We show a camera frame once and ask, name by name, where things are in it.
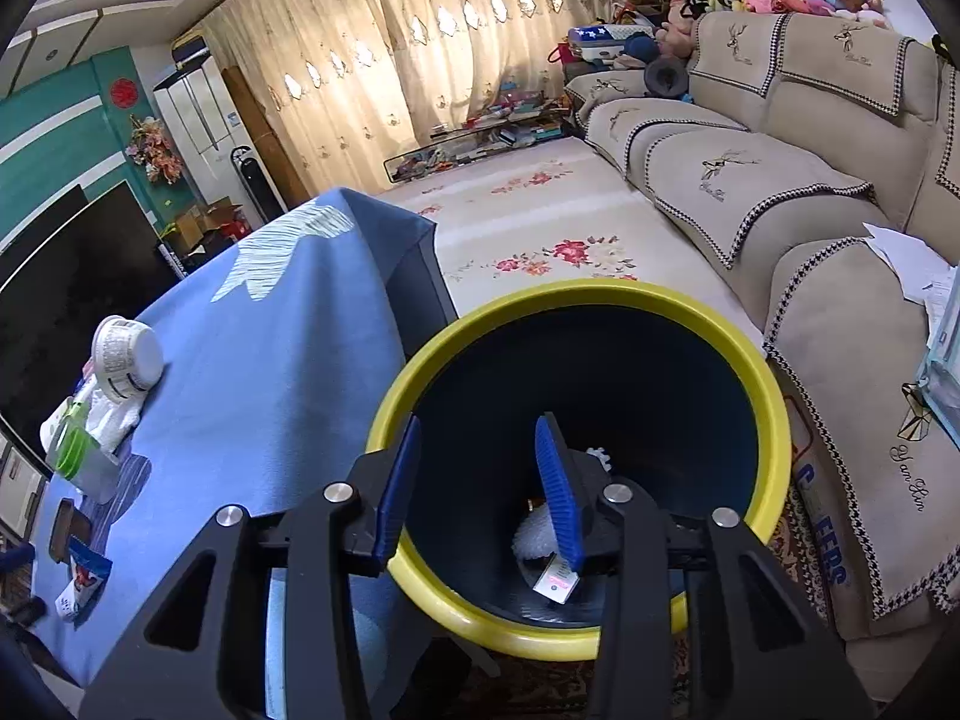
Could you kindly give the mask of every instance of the yellow-rimmed bucket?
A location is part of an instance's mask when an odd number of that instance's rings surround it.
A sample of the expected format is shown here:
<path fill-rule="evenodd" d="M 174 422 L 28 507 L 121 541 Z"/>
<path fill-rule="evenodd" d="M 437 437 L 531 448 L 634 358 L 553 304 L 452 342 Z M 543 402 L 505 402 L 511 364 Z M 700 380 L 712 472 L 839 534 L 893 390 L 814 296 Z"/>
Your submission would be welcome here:
<path fill-rule="evenodd" d="M 571 448 L 603 446 L 668 511 L 728 506 L 765 542 L 784 507 L 790 433 L 766 362 L 713 309 L 651 284 L 563 281 L 459 319 L 397 376 L 367 451 L 410 410 L 424 444 L 390 572 L 443 627 L 508 655 L 579 661 L 599 641 L 603 578 L 556 604 L 532 589 L 538 567 L 512 555 L 542 495 L 533 437 L 546 410 Z M 678 631 L 686 605 L 671 581 Z"/>

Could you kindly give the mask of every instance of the curtain pattern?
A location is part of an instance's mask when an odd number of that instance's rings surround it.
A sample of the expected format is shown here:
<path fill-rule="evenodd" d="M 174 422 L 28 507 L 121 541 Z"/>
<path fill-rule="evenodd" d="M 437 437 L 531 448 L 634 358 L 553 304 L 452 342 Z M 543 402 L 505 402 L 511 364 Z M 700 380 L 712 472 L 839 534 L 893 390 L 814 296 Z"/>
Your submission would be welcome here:
<path fill-rule="evenodd" d="M 546 56 L 610 0 L 226 0 L 203 28 L 238 65 L 304 184 L 389 186 L 383 161 L 457 127 L 500 84 L 549 95 Z"/>

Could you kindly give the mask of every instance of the beige sofa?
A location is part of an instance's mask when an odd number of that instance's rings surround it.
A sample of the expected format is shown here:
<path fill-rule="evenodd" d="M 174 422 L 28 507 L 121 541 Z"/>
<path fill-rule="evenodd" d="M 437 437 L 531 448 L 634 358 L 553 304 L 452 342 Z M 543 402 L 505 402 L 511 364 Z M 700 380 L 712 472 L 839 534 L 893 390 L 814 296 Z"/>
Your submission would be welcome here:
<path fill-rule="evenodd" d="M 960 598 L 960 453 L 910 388 L 925 311 L 863 223 L 960 259 L 956 74 L 841 19 L 709 13 L 696 39 L 694 104 L 594 74 L 568 87 L 577 121 L 765 331 L 837 632 L 889 701 Z"/>

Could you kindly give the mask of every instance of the green lid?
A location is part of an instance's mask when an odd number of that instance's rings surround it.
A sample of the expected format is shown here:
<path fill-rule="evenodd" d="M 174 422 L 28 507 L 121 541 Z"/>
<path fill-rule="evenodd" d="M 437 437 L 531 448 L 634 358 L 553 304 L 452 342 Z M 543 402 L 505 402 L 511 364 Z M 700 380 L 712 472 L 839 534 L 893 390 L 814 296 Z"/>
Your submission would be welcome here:
<path fill-rule="evenodd" d="M 84 405 L 76 403 L 64 415 L 49 453 L 54 471 L 68 481 L 77 475 L 86 452 L 97 446 L 94 437 L 85 431 L 86 412 L 89 407 L 83 408 Z"/>

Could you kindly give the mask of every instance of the yellow rim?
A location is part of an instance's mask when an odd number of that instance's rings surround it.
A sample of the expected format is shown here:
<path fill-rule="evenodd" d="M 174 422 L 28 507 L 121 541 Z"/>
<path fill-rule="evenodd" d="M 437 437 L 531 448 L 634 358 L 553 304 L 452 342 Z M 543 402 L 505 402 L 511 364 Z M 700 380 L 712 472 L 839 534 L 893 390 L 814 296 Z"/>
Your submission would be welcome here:
<path fill-rule="evenodd" d="M 745 519 L 761 541 L 769 541 L 784 508 L 790 478 L 790 428 L 781 391 L 760 352 L 731 322 L 686 295 L 653 284 L 621 279 L 563 281 L 506 295 L 458 319 L 426 343 L 397 376 L 373 420 L 367 451 L 390 443 L 401 415 L 414 407 L 446 364 L 477 338 L 530 314 L 590 304 L 626 306 L 673 319 L 713 346 L 736 372 L 757 420 L 757 483 Z M 440 581 L 406 531 L 388 568 L 425 613 L 478 645 L 537 661 L 596 658 L 599 628 L 537 628 L 483 611 Z M 671 600 L 670 613 L 674 632 L 683 630 L 685 596 Z"/>

